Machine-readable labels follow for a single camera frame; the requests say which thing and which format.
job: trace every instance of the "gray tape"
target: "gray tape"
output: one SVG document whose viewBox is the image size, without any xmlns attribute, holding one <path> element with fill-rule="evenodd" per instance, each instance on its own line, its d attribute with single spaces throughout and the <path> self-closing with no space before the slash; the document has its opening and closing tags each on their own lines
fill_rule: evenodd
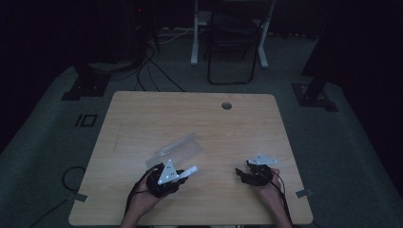
<svg viewBox="0 0 403 228">
<path fill-rule="evenodd" d="M 298 198 L 301 198 L 301 197 L 310 197 L 310 196 L 312 196 L 314 193 L 310 190 L 310 189 L 303 189 L 303 190 L 300 190 L 300 191 L 297 191 L 296 192 L 296 195 L 297 195 L 297 197 Z"/>
<path fill-rule="evenodd" d="M 67 199 L 86 202 L 86 200 L 88 199 L 88 196 L 80 194 L 80 193 L 77 193 L 77 194 L 70 193 L 70 195 L 68 195 Z"/>
</svg>

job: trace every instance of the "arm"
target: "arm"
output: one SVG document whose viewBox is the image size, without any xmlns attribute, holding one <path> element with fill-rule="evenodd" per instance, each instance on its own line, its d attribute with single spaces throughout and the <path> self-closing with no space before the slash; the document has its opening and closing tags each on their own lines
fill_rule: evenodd
<svg viewBox="0 0 403 228">
<path fill-rule="evenodd" d="M 137 192 L 145 192 L 133 195 L 133 198 L 130 201 L 130 206 L 122 221 L 121 228 L 136 227 L 140 218 L 150 212 L 154 206 L 164 198 L 156 198 L 151 195 L 151 193 L 146 191 L 146 180 L 147 178 L 145 177 L 142 182 L 140 182 L 139 187 L 136 189 Z"/>
<path fill-rule="evenodd" d="M 272 169 L 272 171 L 276 174 L 279 174 L 278 169 Z M 273 176 L 272 180 L 273 184 L 275 184 L 279 189 L 281 189 L 281 185 L 278 181 L 278 175 Z M 287 218 L 287 214 L 284 210 L 284 205 L 282 203 L 281 195 L 278 189 L 273 186 L 272 183 L 268 183 L 265 186 L 257 187 L 254 186 L 254 190 L 260 197 L 263 204 L 266 208 L 272 213 L 275 217 L 276 225 L 278 228 L 291 228 L 293 227 L 291 222 Z"/>
</svg>

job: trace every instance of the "table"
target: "table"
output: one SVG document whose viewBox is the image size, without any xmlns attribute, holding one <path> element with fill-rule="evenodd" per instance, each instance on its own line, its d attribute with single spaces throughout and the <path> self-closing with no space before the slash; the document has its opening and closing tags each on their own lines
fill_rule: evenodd
<svg viewBox="0 0 403 228">
<path fill-rule="evenodd" d="M 229 110 L 221 107 L 230 103 Z M 199 171 L 162 200 L 140 225 L 273 224 L 273 218 L 235 168 L 258 153 L 278 159 L 295 224 L 313 220 L 276 99 L 267 94 L 117 92 L 75 201 L 72 225 L 118 225 L 135 181 L 156 151 L 196 131 L 202 152 L 177 169 Z"/>
<path fill-rule="evenodd" d="M 273 0 L 273 6 L 271 8 L 270 15 L 273 12 L 273 7 L 276 4 L 276 0 Z M 193 46 L 192 55 L 190 58 L 190 64 L 196 66 L 199 62 L 199 26 L 206 26 L 210 18 L 211 12 L 199 10 L 199 0 L 195 0 L 195 14 L 193 18 Z M 260 43 L 258 47 L 258 55 L 260 59 L 260 66 L 262 68 L 268 68 L 266 53 L 264 52 L 263 45 L 266 40 L 267 30 L 269 29 L 271 16 L 263 23 L 263 31 L 261 32 Z"/>
</svg>

